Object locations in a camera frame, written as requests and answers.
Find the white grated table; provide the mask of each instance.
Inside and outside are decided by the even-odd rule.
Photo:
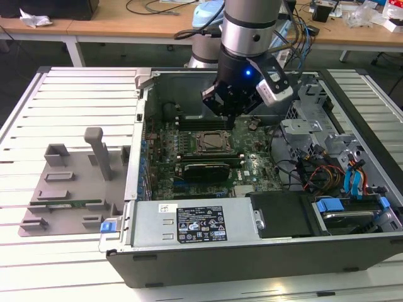
[[[403,298],[403,254],[347,274],[130,289],[98,251],[99,234],[19,237],[16,224],[42,173],[49,143],[64,143],[71,152],[89,150],[83,139],[86,127],[102,126],[108,148],[131,144],[135,74],[134,68],[53,68],[38,73],[0,131],[0,223],[8,224],[0,226],[0,301]],[[206,263],[206,269],[219,269],[219,264]],[[319,291],[336,295],[318,298]]]

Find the warning label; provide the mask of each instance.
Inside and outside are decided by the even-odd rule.
[[[176,209],[180,243],[227,240],[222,206]]]

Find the desk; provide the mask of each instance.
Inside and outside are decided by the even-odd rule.
[[[98,233],[19,237],[17,224],[45,166],[43,154],[49,143],[64,143],[71,152],[83,150],[86,127],[102,126],[103,141],[110,150],[130,145],[135,114],[127,108],[135,106],[134,88],[103,91],[94,84],[126,84],[134,81],[135,73],[134,68],[72,67],[37,73],[0,130],[0,224],[7,224],[0,226],[0,301],[71,302],[91,297],[100,302],[116,298],[130,302],[313,302],[323,301],[317,297],[319,291],[335,292],[326,300],[333,302],[401,299],[403,254],[367,271],[345,274],[130,289],[98,251]],[[78,82],[82,83],[79,89],[74,85]],[[52,83],[60,84],[60,91],[45,88]],[[219,265],[206,263],[206,268],[214,270]]]
[[[99,8],[91,21],[55,20],[51,26],[29,28],[18,19],[1,19],[2,25],[16,40],[62,41],[67,44],[73,65],[85,66],[79,42],[147,43],[191,45],[191,39],[176,41],[173,35],[179,30],[191,28],[194,5],[178,9],[180,16],[142,16],[126,10],[127,0],[100,0]],[[145,11],[147,0],[135,0],[131,8]],[[298,0],[305,4],[307,0]],[[172,4],[153,4],[153,8],[165,9]],[[304,20],[321,29],[314,49],[356,50],[372,52],[403,52],[403,35],[391,33],[382,26],[373,28],[348,28],[341,18],[329,18],[326,23],[312,20],[312,15],[296,9]],[[9,37],[0,32],[0,39]]]

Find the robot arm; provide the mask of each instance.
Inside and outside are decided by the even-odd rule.
[[[225,2],[217,78],[201,95],[229,125],[262,102],[271,106],[292,96],[286,74],[268,50],[280,6],[281,0]]]

